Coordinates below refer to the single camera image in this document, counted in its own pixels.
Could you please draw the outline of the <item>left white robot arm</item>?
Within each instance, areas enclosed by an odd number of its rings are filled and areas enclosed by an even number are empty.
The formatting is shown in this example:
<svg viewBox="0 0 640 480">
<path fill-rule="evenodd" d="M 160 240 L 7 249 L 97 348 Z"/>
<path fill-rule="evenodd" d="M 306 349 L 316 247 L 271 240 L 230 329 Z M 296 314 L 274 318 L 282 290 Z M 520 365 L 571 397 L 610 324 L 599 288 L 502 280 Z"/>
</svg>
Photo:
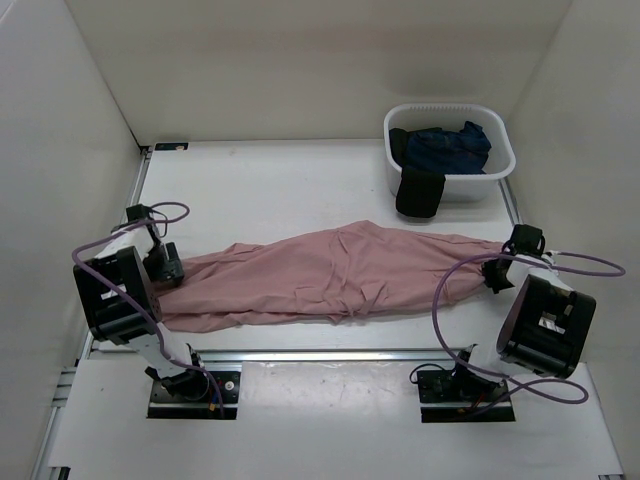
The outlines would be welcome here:
<svg viewBox="0 0 640 480">
<path fill-rule="evenodd" d="M 178 287 L 185 272 L 168 226 L 190 213 L 180 202 L 141 203 L 100 240 L 75 248 L 73 277 L 90 333 L 147 362 L 145 373 L 169 395 L 212 402 L 217 384 L 196 350 L 164 325 L 159 291 Z"/>
</svg>

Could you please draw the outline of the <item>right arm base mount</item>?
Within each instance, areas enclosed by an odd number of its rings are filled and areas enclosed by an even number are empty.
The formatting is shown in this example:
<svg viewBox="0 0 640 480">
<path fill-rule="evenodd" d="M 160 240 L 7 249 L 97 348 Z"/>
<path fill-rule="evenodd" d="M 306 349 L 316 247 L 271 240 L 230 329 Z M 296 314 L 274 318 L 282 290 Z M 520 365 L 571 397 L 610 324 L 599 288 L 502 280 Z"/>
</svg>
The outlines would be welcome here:
<svg viewBox="0 0 640 480">
<path fill-rule="evenodd" d="M 421 364 L 410 372 L 409 381 L 418 390 L 423 424 L 516 420 L 506 383 L 486 380 L 464 367 Z"/>
</svg>

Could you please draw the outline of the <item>pink trousers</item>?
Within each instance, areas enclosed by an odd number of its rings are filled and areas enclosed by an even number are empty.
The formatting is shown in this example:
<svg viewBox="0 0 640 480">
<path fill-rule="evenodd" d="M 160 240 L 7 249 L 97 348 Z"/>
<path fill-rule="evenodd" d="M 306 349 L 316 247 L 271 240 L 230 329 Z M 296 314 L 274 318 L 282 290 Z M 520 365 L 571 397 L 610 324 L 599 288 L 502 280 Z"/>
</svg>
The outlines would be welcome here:
<svg viewBox="0 0 640 480">
<path fill-rule="evenodd" d="M 441 301 L 453 304 L 479 290 L 479 257 L 500 248 L 494 241 L 363 220 L 187 258 L 184 281 L 161 292 L 159 301 L 166 327 L 190 333 L 421 312 L 456 262 L 463 265 L 446 280 Z"/>
</svg>

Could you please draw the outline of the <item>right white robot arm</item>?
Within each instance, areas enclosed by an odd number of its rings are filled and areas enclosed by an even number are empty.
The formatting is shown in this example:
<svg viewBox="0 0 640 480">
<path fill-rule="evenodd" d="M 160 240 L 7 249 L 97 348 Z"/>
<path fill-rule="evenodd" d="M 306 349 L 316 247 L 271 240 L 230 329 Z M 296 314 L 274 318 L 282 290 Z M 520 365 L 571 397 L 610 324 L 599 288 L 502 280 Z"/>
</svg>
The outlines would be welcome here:
<svg viewBox="0 0 640 480">
<path fill-rule="evenodd" d="M 596 300 L 564 283 L 553 254 L 541 247 L 507 246 L 482 260 L 485 285 L 517 294 L 486 353 L 471 345 L 456 355 L 445 383 L 456 398 L 489 400 L 521 371 L 566 381 L 576 369 L 596 310 Z"/>
</svg>

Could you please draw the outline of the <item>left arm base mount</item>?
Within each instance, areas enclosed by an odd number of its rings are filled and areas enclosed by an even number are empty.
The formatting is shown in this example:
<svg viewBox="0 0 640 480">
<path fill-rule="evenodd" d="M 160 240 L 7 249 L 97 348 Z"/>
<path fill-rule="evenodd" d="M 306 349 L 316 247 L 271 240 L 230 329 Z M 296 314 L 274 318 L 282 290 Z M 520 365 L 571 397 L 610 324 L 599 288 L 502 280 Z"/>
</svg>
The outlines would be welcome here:
<svg viewBox="0 0 640 480">
<path fill-rule="evenodd" d="M 152 367 L 147 417 L 149 419 L 235 420 L 241 387 L 240 370 L 209 370 L 208 374 L 187 369 L 162 379 Z"/>
</svg>

